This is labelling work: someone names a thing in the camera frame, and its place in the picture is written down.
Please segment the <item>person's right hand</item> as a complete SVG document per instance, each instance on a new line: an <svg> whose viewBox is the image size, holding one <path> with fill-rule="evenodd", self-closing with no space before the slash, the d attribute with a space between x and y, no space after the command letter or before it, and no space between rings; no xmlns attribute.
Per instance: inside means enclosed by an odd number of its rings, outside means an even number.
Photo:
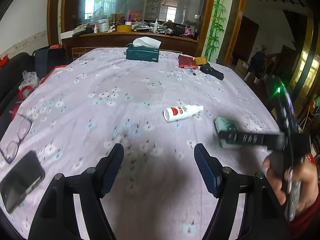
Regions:
<svg viewBox="0 0 320 240"><path fill-rule="evenodd" d="M278 177L273 170L272 163L269 157L266 157L262 163L262 167L267 169L266 176L271 185L274 193L280 203L284 205L286 202L286 194L282 191L282 179ZM318 188L318 175L317 167L309 162L297 165L293 168L292 179L302 182L302 189L300 193L300 199L297 204L296 214L300 215L308 208L310 208L316 201L319 188Z"/></svg>

